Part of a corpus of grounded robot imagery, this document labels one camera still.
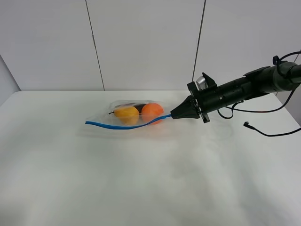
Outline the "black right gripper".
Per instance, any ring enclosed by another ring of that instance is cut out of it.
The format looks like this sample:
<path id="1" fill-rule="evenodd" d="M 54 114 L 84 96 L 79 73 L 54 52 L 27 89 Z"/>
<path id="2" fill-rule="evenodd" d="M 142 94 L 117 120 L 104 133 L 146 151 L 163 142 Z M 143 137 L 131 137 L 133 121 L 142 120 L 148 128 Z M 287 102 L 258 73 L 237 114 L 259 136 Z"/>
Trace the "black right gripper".
<path id="1" fill-rule="evenodd" d="M 194 81 L 188 83 L 187 86 L 191 96 L 188 96 L 179 106 L 171 111 L 171 117 L 173 119 L 199 119 L 201 116 L 203 123 L 208 123 L 210 121 L 208 116 L 210 112 L 226 106 L 224 96 L 217 84 L 214 81 L 208 84 L 209 86 L 206 89 L 198 90 Z"/>

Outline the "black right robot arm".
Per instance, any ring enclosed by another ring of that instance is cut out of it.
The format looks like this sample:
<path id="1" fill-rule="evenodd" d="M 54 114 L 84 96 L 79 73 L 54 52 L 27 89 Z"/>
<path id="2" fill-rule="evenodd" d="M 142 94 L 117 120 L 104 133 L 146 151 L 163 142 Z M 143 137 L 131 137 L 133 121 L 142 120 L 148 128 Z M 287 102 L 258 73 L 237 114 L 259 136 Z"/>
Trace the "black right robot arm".
<path id="1" fill-rule="evenodd" d="M 300 83 L 301 67 L 293 62 L 262 67 L 220 86 L 203 73 L 187 85 L 190 95 L 171 111 L 171 117 L 202 118 L 207 123 L 210 112 L 269 93 L 295 90 Z"/>

